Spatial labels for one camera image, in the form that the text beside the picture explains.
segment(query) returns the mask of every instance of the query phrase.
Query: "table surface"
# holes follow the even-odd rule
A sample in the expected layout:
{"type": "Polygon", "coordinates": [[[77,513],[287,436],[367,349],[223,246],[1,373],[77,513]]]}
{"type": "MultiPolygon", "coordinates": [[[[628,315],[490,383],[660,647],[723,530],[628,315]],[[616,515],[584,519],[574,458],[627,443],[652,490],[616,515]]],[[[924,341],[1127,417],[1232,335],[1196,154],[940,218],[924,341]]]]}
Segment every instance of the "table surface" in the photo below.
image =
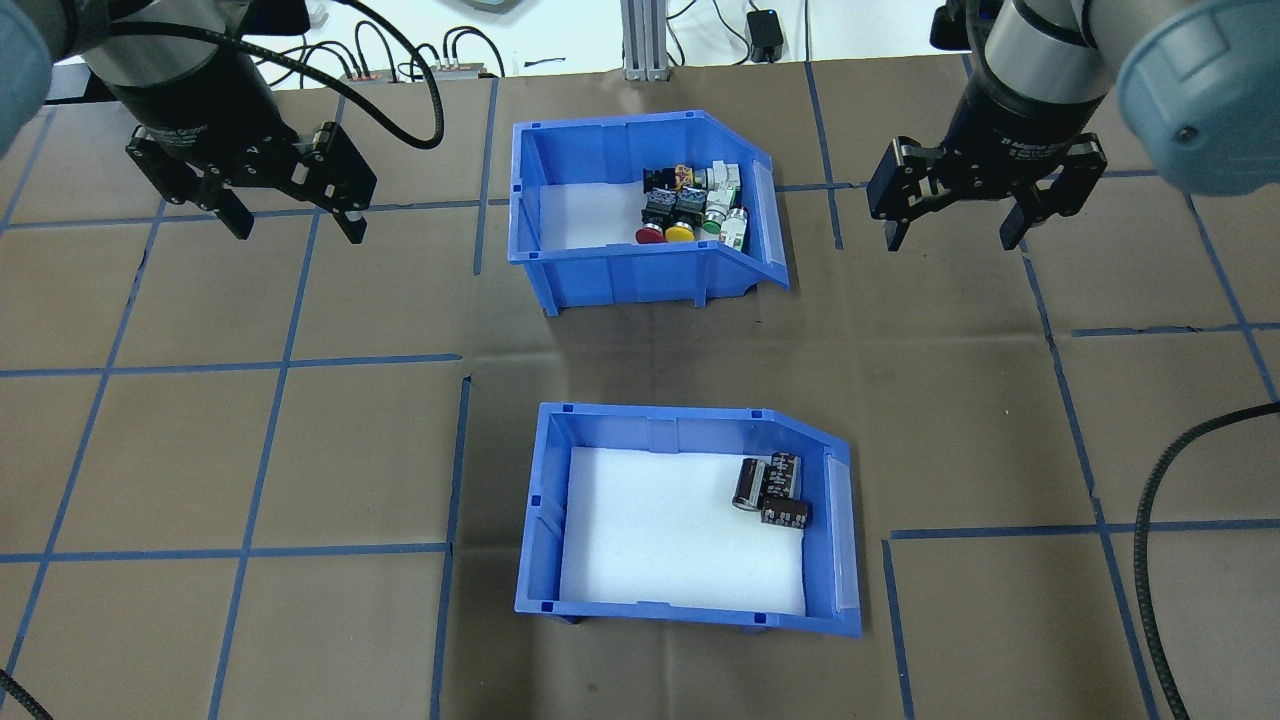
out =
{"type": "MultiPolygon", "coordinates": [[[[8,667],[59,719],[1164,716],[1129,523],[1179,432],[1275,398],[1280,195],[1184,197],[1108,101],[1079,217],[1004,252],[1007,209],[957,205],[890,254],[863,183],[964,83],[950,56],[457,82],[429,152],[280,94],[378,173],[362,246],[266,192],[236,241],[159,204],[118,105],[44,110],[0,160],[8,667]],[[544,316],[506,261],[511,124],[686,108],[772,154],[791,290],[544,316]],[[865,637],[516,615],[548,400],[847,439],[865,637]]],[[[422,86],[371,95],[428,131],[422,86]]],[[[1280,708],[1276,430],[1196,443],[1156,507],[1197,716],[1280,708]]]]}

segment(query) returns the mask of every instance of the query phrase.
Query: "electrolytic capacitor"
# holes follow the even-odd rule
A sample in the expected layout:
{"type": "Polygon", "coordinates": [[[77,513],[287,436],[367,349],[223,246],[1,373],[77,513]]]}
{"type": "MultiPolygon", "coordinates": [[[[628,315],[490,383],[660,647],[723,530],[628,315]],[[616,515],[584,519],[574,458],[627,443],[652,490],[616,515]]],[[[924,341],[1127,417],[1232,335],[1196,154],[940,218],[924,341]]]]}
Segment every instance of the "electrolytic capacitor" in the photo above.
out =
{"type": "Polygon", "coordinates": [[[768,465],[754,457],[742,460],[737,474],[737,489],[733,492],[733,507],[739,510],[759,510],[760,492],[764,487],[764,473],[768,465]]]}

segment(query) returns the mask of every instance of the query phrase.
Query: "black capacitor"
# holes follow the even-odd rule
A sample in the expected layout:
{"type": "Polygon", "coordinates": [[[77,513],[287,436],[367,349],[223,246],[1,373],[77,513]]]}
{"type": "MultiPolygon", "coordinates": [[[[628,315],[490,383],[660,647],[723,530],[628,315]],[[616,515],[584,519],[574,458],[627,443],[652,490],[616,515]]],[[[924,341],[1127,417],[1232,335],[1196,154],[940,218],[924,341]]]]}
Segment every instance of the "black capacitor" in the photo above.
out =
{"type": "Polygon", "coordinates": [[[742,469],[737,473],[737,489],[733,492],[733,507],[749,511],[760,509],[760,488],[767,470],[768,465],[754,457],[742,460],[742,469]]]}
{"type": "Polygon", "coordinates": [[[790,497],[763,497],[760,521],[803,530],[809,524],[809,503],[790,497]]]}
{"type": "Polygon", "coordinates": [[[799,497],[800,459],[790,452],[774,452],[764,474],[763,492],[769,497],[799,497]]]}

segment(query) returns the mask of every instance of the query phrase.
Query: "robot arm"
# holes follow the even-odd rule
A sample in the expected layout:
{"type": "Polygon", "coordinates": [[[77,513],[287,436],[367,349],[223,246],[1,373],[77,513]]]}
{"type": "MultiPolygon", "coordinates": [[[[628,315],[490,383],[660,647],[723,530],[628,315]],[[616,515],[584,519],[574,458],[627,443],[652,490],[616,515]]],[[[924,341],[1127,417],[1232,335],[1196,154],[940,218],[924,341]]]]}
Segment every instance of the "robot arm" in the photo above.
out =
{"type": "Polygon", "coordinates": [[[1050,215],[1078,213],[1106,169],[1082,131],[1112,79],[1174,186],[1243,195],[1280,181],[1277,23],[1280,0],[948,0],[931,41],[973,50],[973,76],[942,143],[895,138],[868,186],[888,249],[960,200],[1014,197],[1006,250],[1050,215]]]}
{"type": "MultiPolygon", "coordinates": [[[[38,109],[51,60],[79,53],[141,123],[128,138],[127,152],[169,202],[195,202],[244,238],[253,215],[232,188],[276,188],[328,210],[352,243],[361,242],[362,213],[376,176],[337,123],[300,136],[280,118],[250,56],[225,41],[227,36],[238,38],[246,27],[246,18],[232,20],[237,6],[252,19],[252,3],[244,8],[243,1],[229,0],[0,0],[0,35],[12,33],[19,41],[6,44],[12,54],[31,65],[29,74],[8,81],[19,101],[0,111],[0,126],[5,126],[0,138],[6,143],[38,109]],[[195,37],[220,42],[197,40],[192,32],[133,35],[157,28],[198,31],[195,37]]],[[[308,29],[301,0],[273,0],[268,9],[280,33],[308,29]],[[289,6],[297,12],[289,13],[289,6]]],[[[435,136],[424,141],[393,131],[422,149],[434,147],[443,136],[439,95],[430,73],[425,74],[435,101],[435,136]]]]}

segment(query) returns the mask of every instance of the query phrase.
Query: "blue tape line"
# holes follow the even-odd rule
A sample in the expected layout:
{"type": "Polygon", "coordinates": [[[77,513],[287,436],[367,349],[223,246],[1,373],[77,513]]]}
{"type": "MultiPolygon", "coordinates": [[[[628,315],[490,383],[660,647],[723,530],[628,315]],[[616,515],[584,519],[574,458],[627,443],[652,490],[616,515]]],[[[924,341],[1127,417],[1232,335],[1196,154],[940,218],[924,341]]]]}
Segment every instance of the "blue tape line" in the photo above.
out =
{"type": "Polygon", "coordinates": [[[22,191],[27,187],[27,181],[31,179],[31,172],[36,169],[36,160],[40,159],[40,151],[45,147],[45,138],[49,137],[49,128],[54,124],[54,115],[58,114],[58,108],[50,108],[49,114],[45,115],[45,123],[40,126],[40,135],[36,136],[36,143],[31,147],[31,156],[27,158],[27,164],[22,168],[22,174],[18,176],[18,184],[13,188],[13,195],[9,196],[9,205],[4,210],[4,218],[0,218],[0,233],[9,227],[10,220],[13,220],[13,213],[18,209],[18,201],[22,199],[22,191]]]}
{"type": "Polygon", "coordinates": [[[142,249],[142,259],[138,261],[138,269],[133,273],[133,286],[129,288],[129,299],[125,301],[124,311],[120,314],[120,324],[115,329],[115,338],[111,341],[111,350],[106,356],[106,368],[97,383],[97,392],[93,393],[93,404],[90,406],[88,418],[84,420],[84,430],[81,433],[79,445],[76,447],[76,459],[72,461],[72,469],[67,477],[67,486],[63,488],[63,497],[58,502],[58,512],[54,515],[54,524],[49,530],[49,539],[45,542],[45,552],[41,557],[40,568],[36,570],[36,579],[31,584],[31,593],[27,596],[27,605],[22,611],[22,620],[18,624],[18,634],[9,651],[9,660],[5,664],[5,671],[10,675],[17,669],[18,656],[22,655],[22,646],[27,639],[27,632],[31,629],[31,619],[36,614],[36,603],[40,601],[40,591],[45,585],[45,577],[49,573],[49,564],[51,561],[51,556],[54,555],[54,547],[58,544],[58,536],[61,533],[63,523],[67,520],[67,509],[70,506],[72,493],[76,491],[76,482],[79,479],[81,468],[84,465],[84,455],[88,452],[88,441],[93,434],[93,425],[97,421],[97,414],[102,409],[102,397],[106,395],[106,383],[110,377],[106,370],[115,365],[115,359],[120,354],[120,345],[124,342],[124,332],[129,325],[129,318],[133,316],[133,307],[136,305],[134,300],[138,296],[138,288],[142,286],[142,275],[146,273],[147,265],[151,263],[152,249],[155,247],[156,234],[160,232],[160,218],[164,217],[164,209],[165,201],[161,200],[156,206],[155,219],[151,223],[151,232],[147,233],[147,242],[142,249]]]}
{"type": "Polygon", "coordinates": [[[774,192],[810,192],[815,190],[858,190],[867,187],[864,182],[810,182],[800,184],[780,184],[774,192]]]}
{"type": "MultiPolygon", "coordinates": [[[[453,352],[434,355],[367,355],[355,357],[314,357],[291,360],[291,368],[335,368],[347,365],[411,365],[421,363],[454,363],[462,360],[453,352]]],[[[242,373],[251,370],[279,370],[284,363],[210,363],[202,365],[133,365],[125,368],[33,368],[28,370],[0,370],[0,378],[60,378],[83,375],[177,375],[200,373],[242,373]]]]}
{"type": "Polygon", "coordinates": [[[484,167],[480,168],[480,211],[476,214],[476,245],[471,259],[471,273],[480,274],[484,266],[484,224],[485,208],[489,205],[489,165],[493,159],[493,124],[498,115],[498,81],[489,81],[489,118],[484,131],[484,167]]]}
{"type": "Polygon", "coordinates": [[[893,550],[888,541],[881,541],[884,553],[884,587],[888,591],[888,621],[893,632],[893,655],[897,657],[897,684],[902,692],[902,715],[915,720],[915,702],[911,700],[911,675],[906,666],[906,641],[902,638],[902,611],[897,602],[897,575],[893,573],[893,550]]]}
{"type": "Polygon", "coordinates": [[[1102,543],[1102,555],[1106,559],[1107,574],[1111,578],[1111,591],[1115,593],[1116,606],[1120,610],[1120,625],[1129,644],[1129,656],[1133,660],[1134,673],[1138,675],[1138,688],[1142,691],[1142,701],[1147,707],[1147,716],[1151,720],[1160,720],[1160,712],[1156,708],[1156,697],[1151,692],[1151,680],[1147,678],[1147,662],[1143,660],[1142,650],[1138,647],[1138,635],[1134,630],[1133,616],[1129,612],[1129,598],[1120,580],[1120,566],[1116,564],[1115,548],[1111,546],[1111,536],[1107,533],[1106,514],[1102,511],[1102,503],[1094,495],[1093,465],[1089,462],[1089,454],[1084,447],[1084,434],[1080,430],[1080,419],[1075,413],[1075,401],[1071,398],[1071,387],[1066,382],[1062,354],[1053,340],[1053,327],[1050,323],[1048,309],[1044,305],[1044,295],[1041,292],[1039,278],[1036,275],[1036,266],[1032,264],[1025,241],[1021,243],[1021,254],[1023,266],[1027,270],[1027,281],[1030,283],[1032,293],[1036,296],[1036,309],[1039,311],[1044,342],[1048,345],[1050,355],[1053,359],[1053,374],[1057,377],[1057,389],[1062,396],[1062,407],[1066,410],[1068,425],[1071,429],[1071,441],[1075,443],[1075,455],[1080,462],[1080,473],[1084,475],[1084,486],[1089,492],[1093,519],[1097,525],[1098,539],[1102,543]]]}
{"type": "Polygon", "coordinates": [[[1015,525],[1007,528],[928,528],[893,530],[892,539],[1029,538],[1046,536],[1088,536],[1097,525],[1015,525]]]}
{"type": "Polygon", "coordinates": [[[239,557],[233,548],[212,550],[109,550],[84,552],[55,552],[54,562],[110,562],[122,560],[230,560],[239,557]]]}
{"type": "Polygon", "coordinates": [[[44,368],[31,370],[0,370],[0,378],[63,378],[76,375],[101,375],[102,368],[44,368]]]}
{"type": "Polygon", "coordinates": [[[822,120],[822,102],[818,100],[818,81],[813,77],[813,63],[805,61],[804,77],[809,82],[809,101],[813,104],[813,120],[818,129],[818,150],[822,152],[822,176],[827,184],[835,182],[831,173],[831,152],[827,147],[827,126],[822,120]]]}
{"type": "Polygon", "coordinates": [[[278,370],[279,363],[211,363],[206,365],[138,365],[111,368],[113,375],[175,375],[184,373],[237,373],[244,370],[278,370]]]}
{"type": "Polygon", "coordinates": [[[1196,325],[1152,325],[1149,328],[1084,328],[1071,331],[1071,337],[1128,337],[1139,334],[1196,334],[1239,332],[1240,325],[1215,325],[1199,328],[1196,325]]]}
{"type": "Polygon", "coordinates": [[[458,397],[458,429],[453,441],[453,489],[449,495],[448,551],[440,575],[440,602],[435,615],[435,655],[431,664],[430,720],[440,717],[440,691],[444,685],[444,635],[449,624],[449,596],[453,592],[453,556],[458,534],[458,506],[462,502],[462,461],[467,445],[467,415],[471,407],[471,375],[462,378],[458,397]]]}
{"type": "MultiPolygon", "coordinates": [[[[250,557],[349,557],[361,555],[425,555],[448,551],[443,542],[406,542],[380,544],[323,544],[301,547],[253,547],[250,557]]],[[[119,562],[136,560],[233,560],[242,555],[239,548],[193,550],[90,550],[82,552],[55,552],[50,562],[119,562]]],[[[46,556],[40,552],[14,552],[0,555],[0,565],[40,562],[46,556]]]]}
{"type": "Polygon", "coordinates": [[[291,368],[333,368],[346,365],[410,365],[421,363],[454,363],[461,355],[442,352],[438,355],[387,355],[367,357],[317,357],[314,360],[291,360],[291,368]]]}
{"type": "Polygon", "coordinates": [[[1105,178],[1156,178],[1160,173],[1156,170],[1105,170],[1102,173],[1105,178]]]}
{"type": "Polygon", "coordinates": [[[804,64],[805,79],[809,82],[809,100],[813,102],[813,120],[818,128],[818,150],[822,152],[822,174],[827,181],[827,208],[831,211],[831,234],[836,238],[836,250],[845,249],[845,237],[840,229],[840,209],[836,206],[835,178],[831,172],[831,151],[827,147],[827,126],[822,119],[822,102],[818,100],[818,82],[813,77],[813,63],[804,64]]]}
{"type": "Polygon", "coordinates": [[[436,200],[433,202],[406,202],[403,205],[385,204],[370,205],[370,213],[384,213],[387,210],[443,210],[449,208],[479,208],[483,200],[436,200]]]}
{"type": "Polygon", "coordinates": [[[232,584],[230,606],[227,610],[227,625],[223,629],[223,643],[218,653],[218,670],[214,675],[214,691],[209,701],[209,720],[216,720],[223,702],[223,685],[227,682],[227,661],[230,659],[232,639],[236,635],[236,620],[239,615],[241,594],[244,591],[244,573],[248,568],[250,548],[253,546],[253,530],[257,525],[257,512],[262,503],[262,487],[266,483],[266,468],[271,460],[271,446],[275,442],[275,428],[280,419],[280,405],[284,401],[284,383],[289,377],[289,357],[293,355],[293,342],[298,334],[298,318],[302,315],[302,297],[307,290],[307,275],[311,272],[311,258],[315,254],[316,234],[320,231],[320,217],[324,213],[312,210],[311,229],[307,233],[307,249],[302,255],[302,270],[298,273],[298,287],[293,295],[293,313],[289,316],[289,333],[284,340],[284,354],[280,360],[280,373],[275,380],[275,395],[271,398],[271,414],[266,420],[266,433],[262,439],[262,454],[259,457],[257,475],[253,479],[253,495],[248,505],[248,519],[244,520],[244,537],[241,541],[239,562],[236,565],[236,582],[232,584]]]}
{"type": "Polygon", "coordinates": [[[445,552],[449,546],[443,542],[406,542],[381,544],[329,544],[315,547],[255,547],[250,557],[349,557],[352,555],[415,555],[445,552]]]}
{"type": "Polygon", "coordinates": [[[1262,359],[1262,350],[1258,348],[1258,341],[1253,337],[1253,331],[1249,329],[1249,320],[1244,316],[1244,309],[1240,307],[1235,290],[1231,288],[1231,281],[1228,279],[1226,270],[1222,268],[1221,260],[1217,259],[1217,251],[1213,250],[1213,241],[1210,240],[1204,218],[1201,217],[1199,210],[1196,208],[1196,201],[1192,200],[1190,195],[1184,193],[1183,199],[1187,201],[1187,209],[1196,218],[1196,227],[1199,229],[1204,252],[1208,254],[1210,263],[1213,264],[1213,272],[1217,273],[1217,281],[1222,286],[1222,292],[1226,293],[1226,301],[1231,305],[1235,322],[1240,324],[1240,329],[1244,333],[1244,342],[1248,343],[1249,354],[1253,355],[1253,364],[1257,365],[1258,375],[1262,378],[1262,386],[1267,388],[1267,396],[1271,398],[1271,402],[1280,402],[1280,396],[1276,395],[1276,386],[1271,382],[1271,372],[1267,370],[1266,360],[1262,359]]]}
{"type": "Polygon", "coordinates": [[[840,208],[836,206],[836,191],[827,191],[827,208],[831,210],[831,234],[836,238],[836,250],[845,249],[845,234],[840,229],[840,208]]]}
{"type": "Polygon", "coordinates": [[[155,220],[151,218],[108,218],[101,220],[44,220],[38,223],[14,223],[9,225],[9,229],[40,231],[50,228],[58,229],[58,228],[99,228],[110,225],[148,225],[154,222],[155,220]]]}

